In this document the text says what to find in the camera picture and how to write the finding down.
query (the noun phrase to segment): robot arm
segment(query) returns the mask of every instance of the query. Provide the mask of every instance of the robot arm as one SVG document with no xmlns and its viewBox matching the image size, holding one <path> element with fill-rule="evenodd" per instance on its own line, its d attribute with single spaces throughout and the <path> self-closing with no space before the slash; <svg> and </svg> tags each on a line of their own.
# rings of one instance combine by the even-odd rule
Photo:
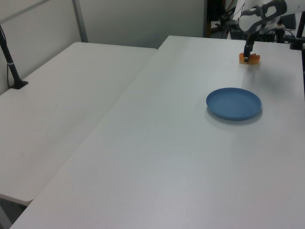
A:
<svg viewBox="0 0 305 229">
<path fill-rule="evenodd" d="M 272 0 L 268 3 L 262 3 L 261 0 L 245 0 L 246 8 L 241 13 L 239 18 L 239 27 L 247 35 L 246 45 L 244 47 L 244 61 L 248 62 L 250 52 L 253 49 L 254 40 L 259 31 L 266 26 L 268 21 L 272 19 L 288 15 L 292 13 L 299 13 L 305 11 L 304 0 Z"/>
</svg>

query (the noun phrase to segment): orange object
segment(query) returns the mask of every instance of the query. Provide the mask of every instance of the orange object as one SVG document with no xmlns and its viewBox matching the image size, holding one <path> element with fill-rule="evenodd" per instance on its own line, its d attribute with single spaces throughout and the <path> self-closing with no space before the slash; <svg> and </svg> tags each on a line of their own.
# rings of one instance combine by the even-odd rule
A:
<svg viewBox="0 0 305 229">
<path fill-rule="evenodd" d="M 261 58 L 260 55 L 256 55 L 256 54 L 254 53 L 254 54 L 251 54 L 251 55 L 250 55 L 249 62 L 245 62 L 245 61 L 244 61 L 244 54 L 243 54 L 243 53 L 240 53 L 240 54 L 239 54 L 239 63 L 245 63 L 245 64 L 259 64 L 260 58 Z"/>
</svg>

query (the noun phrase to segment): white table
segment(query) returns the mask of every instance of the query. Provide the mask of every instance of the white table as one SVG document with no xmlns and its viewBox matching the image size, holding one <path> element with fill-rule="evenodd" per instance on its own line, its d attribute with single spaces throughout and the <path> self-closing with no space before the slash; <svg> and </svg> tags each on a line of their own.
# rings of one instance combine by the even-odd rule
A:
<svg viewBox="0 0 305 229">
<path fill-rule="evenodd" d="M 28 205 L 155 49 L 75 43 L 0 96 L 0 198 Z"/>
<path fill-rule="evenodd" d="M 170 36 L 12 229 L 304 228 L 301 53 L 257 42 L 249 66 L 243 47 Z M 222 87 L 256 93 L 262 114 L 211 115 Z"/>
</svg>

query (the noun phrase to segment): plate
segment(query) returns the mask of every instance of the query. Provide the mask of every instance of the plate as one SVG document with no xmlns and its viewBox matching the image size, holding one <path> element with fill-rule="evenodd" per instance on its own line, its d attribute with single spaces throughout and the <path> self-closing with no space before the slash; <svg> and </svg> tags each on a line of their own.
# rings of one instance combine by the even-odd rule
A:
<svg viewBox="0 0 305 229">
<path fill-rule="evenodd" d="M 213 114 L 229 120 L 249 119 L 262 110 L 262 102 L 257 95 L 233 87 L 211 92 L 206 98 L 206 104 Z"/>
</svg>

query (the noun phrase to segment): white panel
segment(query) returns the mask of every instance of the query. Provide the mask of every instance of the white panel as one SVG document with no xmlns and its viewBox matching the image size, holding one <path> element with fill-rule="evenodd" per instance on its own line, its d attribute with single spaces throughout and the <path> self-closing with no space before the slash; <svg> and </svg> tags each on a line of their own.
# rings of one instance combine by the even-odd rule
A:
<svg viewBox="0 0 305 229">
<path fill-rule="evenodd" d="M 50 0 L 1 26 L 21 79 L 80 41 L 70 0 Z M 0 94 L 6 90 L 6 60 L 0 51 Z"/>
<path fill-rule="evenodd" d="M 203 35 L 203 0 L 79 2 L 89 42 L 159 48 L 168 35 Z"/>
<path fill-rule="evenodd" d="M 41 0 L 0 0 L 0 20 L 39 2 L 41 2 Z"/>
</svg>

